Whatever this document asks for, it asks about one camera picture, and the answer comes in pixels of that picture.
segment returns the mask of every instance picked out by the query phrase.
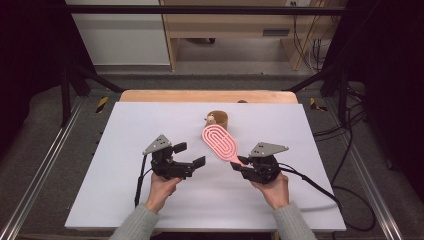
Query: gray sleeve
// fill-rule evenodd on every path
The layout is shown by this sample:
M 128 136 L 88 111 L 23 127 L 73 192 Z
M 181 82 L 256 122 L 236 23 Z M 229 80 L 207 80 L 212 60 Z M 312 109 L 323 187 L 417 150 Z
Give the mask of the gray sleeve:
M 273 215 L 277 221 L 278 233 L 281 240 L 316 239 L 296 204 L 292 203 L 279 208 L 274 211 Z
M 147 210 L 143 204 L 140 204 L 134 212 L 125 219 L 122 225 L 116 229 L 112 237 L 110 237 L 110 240 L 148 240 L 158 221 L 158 215 Z

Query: human hand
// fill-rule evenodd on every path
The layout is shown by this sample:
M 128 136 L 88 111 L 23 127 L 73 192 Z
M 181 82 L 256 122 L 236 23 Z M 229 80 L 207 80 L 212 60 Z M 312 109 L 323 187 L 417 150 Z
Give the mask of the human hand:
M 152 173 L 150 193 L 144 206 L 157 214 L 165 205 L 166 199 L 177 190 L 177 184 L 181 181 L 181 178 L 166 180 Z
M 262 192 L 272 209 L 276 210 L 289 205 L 289 178 L 281 172 L 274 181 L 268 184 L 252 181 L 250 183 Z

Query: black curtain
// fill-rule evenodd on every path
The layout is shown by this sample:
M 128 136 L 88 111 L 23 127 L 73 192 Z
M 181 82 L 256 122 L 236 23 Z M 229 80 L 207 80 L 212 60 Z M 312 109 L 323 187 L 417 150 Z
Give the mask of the black curtain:
M 1 0 L 0 154 L 29 113 L 31 98 L 60 84 L 64 67 L 79 64 L 95 72 L 71 14 L 46 10 L 64 0 Z M 71 82 L 84 84 L 74 72 Z
M 373 6 L 349 3 L 369 11 Z M 342 19 L 327 65 L 363 19 Z M 364 83 L 365 107 L 387 157 L 424 201 L 424 1 L 381 0 L 347 56 L 342 60 L 348 80 Z

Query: black cable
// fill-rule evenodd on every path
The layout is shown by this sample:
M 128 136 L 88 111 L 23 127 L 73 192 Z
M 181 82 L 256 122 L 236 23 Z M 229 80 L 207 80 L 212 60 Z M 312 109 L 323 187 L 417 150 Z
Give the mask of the black cable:
M 143 186 L 143 180 L 144 180 L 144 176 L 145 176 L 145 174 L 144 174 L 144 167 L 146 165 L 146 159 L 147 159 L 147 155 L 144 155 L 144 157 L 143 157 L 143 163 L 141 165 L 140 176 L 138 177 L 138 181 L 137 181 L 137 191 L 135 193 L 135 198 L 134 198 L 134 204 L 135 204 L 136 207 L 138 206 L 138 204 L 140 202 L 141 186 Z
M 363 116 L 360 116 L 363 113 L 365 113 L 365 111 L 360 111 L 359 113 L 355 114 L 351 119 L 348 120 L 349 122 L 352 123 L 352 126 L 354 126 L 361 119 L 363 119 Z M 337 125 L 337 126 L 332 127 L 332 128 L 330 128 L 328 130 L 323 130 L 323 131 L 319 131 L 319 132 L 313 133 L 313 136 L 314 137 L 319 137 L 319 136 L 329 135 L 329 134 L 331 134 L 333 132 L 336 132 L 337 130 L 340 130 L 340 129 L 345 129 L 345 128 L 342 125 Z
M 369 227 L 360 228 L 360 227 L 356 227 L 356 226 L 348 223 L 347 221 L 344 221 L 345 224 L 346 224 L 346 226 L 348 226 L 348 227 L 350 227 L 352 229 L 355 229 L 357 231 L 361 231 L 361 232 L 368 232 L 368 231 L 372 230 L 375 227 L 375 224 L 377 223 L 377 217 L 375 216 L 374 210 L 372 209 L 371 205 L 363 197 L 359 196 L 359 194 L 357 194 L 356 192 L 354 192 L 354 191 L 352 191 L 350 189 L 344 188 L 344 187 L 333 186 L 333 189 L 339 189 L 339 190 L 343 190 L 343 191 L 346 191 L 346 192 L 349 192 L 349 193 L 353 194 L 354 196 L 356 196 L 357 198 L 359 198 L 368 207 L 368 209 L 371 211 L 372 223 L 371 223 L 371 225 Z
M 289 166 L 287 164 L 284 164 L 284 163 L 279 163 L 279 164 L 290 168 L 290 169 L 287 169 L 287 168 L 280 167 L 280 170 L 285 171 L 285 172 L 289 172 L 289 173 L 293 173 L 293 174 L 296 174 L 296 175 L 300 176 L 302 178 L 302 180 L 306 181 L 312 187 L 314 187 L 318 191 L 322 192 L 323 194 L 325 194 L 326 196 L 328 196 L 329 198 L 331 198 L 334 202 L 337 203 L 337 206 L 339 206 L 339 208 L 342 209 L 342 204 L 340 203 L 340 201 L 333 194 L 329 193 L 327 190 L 325 190 L 324 188 L 322 188 L 320 185 L 316 184 L 308 176 L 306 176 L 306 175 L 304 175 L 304 174 L 296 171 L 296 169 L 292 168 L 291 166 Z
M 352 110 L 355 108 L 355 107 L 357 107 L 357 106 L 359 106 L 359 105 L 361 105 L 361 103 L 357 103 L 357 104 L 355 104 L 355 105 L 353 105 L 350 109 L 349 109 L 349 111 L 348 111 L 348 119 L 350 119 L 350 114 L 352 113 Z M 347 122 L 348 123 L 348 130 L 349 130 L 349 133 L 350 133 L 350 138 L 349 138 L 349 142 L 348 142 L 348 144 L 347 144 L 347 148 L 346 148 L 346 151 L 345 151 L 345 153 L 343 154 L 343 157 L 342 157 L 342 160 L 341 160 L 341 162 L 340 162 L 340 164 L 339 164 L 339 166 L 337 167 L 337 170 L 336 170 L 336 172 L 334 173 L 334 175 L 333 175 L 333 178 L 331 179 L 331 186 L 333 186 L 334 185 L 334 181 L 336 180 L 336 178 L 337 178 L 337 175 L 339 174 L 339 172 L 340 172 L 340 169 L 342 168 L 342 166 L 344 165 L 344 163 L 345 163 L 345 161 L 346 161 L 346 159 L 347 159 L 347 155 L 349 154 L 349 150 L 350 150 L 350 147 L 351 147 L 351 145 L 352 145 L 352 141 L 353 141 L 353 131 L 352 131 L 352 126 L 350 125 L 351 124 L 351 122 L 350 121 L 348 121 Z
M 346 226 L 348 226 L 348 227 L 350 227 L 350 228 L 352 228 L 352 229 L 355 229 L 355 230 L 357 230 L 357 231 L 367 232 L 367 231 L 370 231 L 371 229 L 373 229 L 373 228 L 375 227 L 375 224 L 376 224 L 376 215 L 375 215 L 375 213 L 374 213 L 374 210 L 373 210 L 373 209 L 372 209 L 372 207 L 370 206 L 370 204 L 369 204 L 369 203 L 368 203 L 368 202 L 367 202 L 364 198 L 362 198 L 359 194 L 355 193 L 354 191 L 349 190 L 349 189 L 344 188 L 344 187 L 340 187 L 340 186 L 336 186 L 336 185 L 334 185 L 334 181 L 336 180 L 336 178 L 337 178 L 338 174 L 340 173 L 340 170 L 341 170 L 342 166 L 344 165 L 344 163 L 345 163 L 345 161 L 346 161 L 346 159 L 347 159 L 347 155 L 348 155 L 348 153 L 350 152 L 350 147 L 351 147 L 352 142 L 353 142 L 353 130 L 352 130 L 352 126 L 353 126 L 353 125 L 352 125 L 352 121 L 351 121 L 353 118 L 351 118 L 351 113 L 352 113 L 352 110 L 353 110 L 355 107 L 360 106 L 361 104 L 362 104 L 361 102 L 360 102 L 360 103 L 357 103 L 357 104 L 353 105 L 353 106 L 349 109 L 349 112 L 348 112 L 348 119 L 349 119 L 349 121 L 347 122 L 347 126 L 348 126 L 348 131 L 349 131 L 349 133 L 350 133 L 350 139 L 349 139 L 349 142 L 348 142 L 348 145 L 347 145 L 346 151 L 345 151 L 345 153 L 343 154 L 342 161 L 340 162 L 339 166 L 337 167 L 337 170 L 336 170 L 336 172 L 335 172 L 335 174 L 333 175 L 333 178 L 332 178 L 332 180 L 331 180 L 331 187 L 332 187 L 333 189 L 340 189 L 340 190 L 347 191 L 347 192 L 349 192 L 349 193 L 353 194 L 353 195 L 354 195 L 354 196 L 356 196 L 358 199 L 360 199 L 362 202 L 364 202 L 364 203 L 365 203 L 365 205 L 368 207 L 368 209 L 370 209 L 370 211 L 371 211 L 371 215 L 372 215 L 372 223 L 371 223 L 371 225 L 370 225 L 369 227 L 366 227 L 366 228 L 360 228 L 360 227 L 356 227 L 356 226 L 354 226 L 353 224 L 351 224 L 351 223 L 349 223 L 349 222 L 347 222 L 347 221 L 344 221 L 344 222 L 345 222 L 345 224 L 346 224 Z M 356 117 L 356 116 L 358 116 L 359 114 L 362 114 L 362 113 L 363 113 L 363 111 L 359 112 L 358 114 L 356 114 L 356 115 L 355 115 L 355 117 Z
M 365 116 L 364 116 L 364 115 L 362 115 L 362 114 L 364 114 L 364 113 L 365 113 L 365 111 L 361 111 L 361 112 L 357 113 L 354 117 L 352 117 L 352 119 L 351 119 L 351 120 L 349 120 L 349 121 L 350 121 L 350 124 L 351 124 L 351 127 L 355 126 L 357 123 L 359 123 L 362 119 L 364 119 L 364 118 L 365 118 Z M 337 131 L 337 130 L 340 130 L 340 129 L 342 129 L 342 128 L 343 128 L 342 126 L 338 126 L 337 128 L 333 128 L 333 129 L 328 130 L 328 132 L 325 132 L 325 131 L 324 131 L 324 132 L 318 133 L 318 134 L 314 135 L 314 137 L 319 137 L 319 136 L 329 135 L 329 134 L 331 134 L 331 133 L 333 133 L 333 132 L 335 132 L 335 131 Z M 347 130 L 346 130 L 346 129 L 344 129 L 344 130 L 343 130 L 343 132 L 340 132 L 340 133 L 338 133 L 338 134 L 336 134 L 336 135 L 332 135 L 331 137 L 328 137 L 328 138 L 316 139 L 316 140 L 315 140 L 315 142 L 325 141 L 325 140 L 328 140 L 328 139 L 331 139 L 331 138 L 334 138 L 334 137 L 337 137 L 337 136 L 343 135 L 343 134 L 345 134 L 346 132 L 347 132 Z

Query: gray floor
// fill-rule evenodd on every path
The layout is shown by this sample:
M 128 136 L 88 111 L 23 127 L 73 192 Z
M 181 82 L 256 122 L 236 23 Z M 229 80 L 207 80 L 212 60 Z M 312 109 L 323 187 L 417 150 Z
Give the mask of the gray floor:
M 293 86 L 311 74 L 308 69 L 290 71 L 279 41 L 254 41 L 217 39 L 215 45 L 206 40 L 183 41 L 179 52 L 179 63 L 175 72 L 161 68 L 130 67 L 131 74 L 123 68 L 105 69 L 104 77 L 124 88 L 131 89 L 266 89 L 281 90 Z M 43 188 L 41 189 L 20 234 L 49 234 L 67 236 L 103 236 L 109 232 L 77 232 L 63 227 L 69 213 L 69 205 L 75 199 L 86 170 L 90 165 L 96 141 L 106 126 L 113 102 L 119 95 L 90 83 L 94 88 L 85 99 L 77 122 L 66 144 L 56 159 Z M 328 111 L 312 110 L 309 100 L 314 97 L 319 106 L 326 102 L 321 98 L 320 83 L 297 93 L 304 104 L 313 132 L 326 130 L 337 123 Z M 103 95 L 111 98 L 104 111 L 95 113 Z M 53 142 L 61 121 L 60 89 L 52 88 L 33 98 L 31 112 L 22 130 L 14 139 L 12 147 L 3 156 L 0 165 L 0 224 L 5 226 L 20 199 L 24 195 L 37 169 Z M 424 239 L 424 206 L 409 186 L 401 172 L 388 170 L 380 144 L 366 122 L 354 127 L 354 143 L 375 180 L 387 206 L 404 239 Z M 340 136 L 318 141 L 317 146 L 329 178 L 333 176 L 345 150 Z M 361 182 L 349 157 L 343 166 L 336 184 L 354 190 L 365 197 Z M 366 227 L 371 215 L 365 205 L 346 192 L 335 190 L 344 205 L 344 218 L 355 226 Z M 161 234 L 156 238 L 173 239 L 264 239 L 263 235 L 196 235 Z M 317 233 L 319 239 L 331 239 L 329 234 Z M 351 228 L 337 233 L 338 239 L 386 239 L 381 226 L 368 232 Z

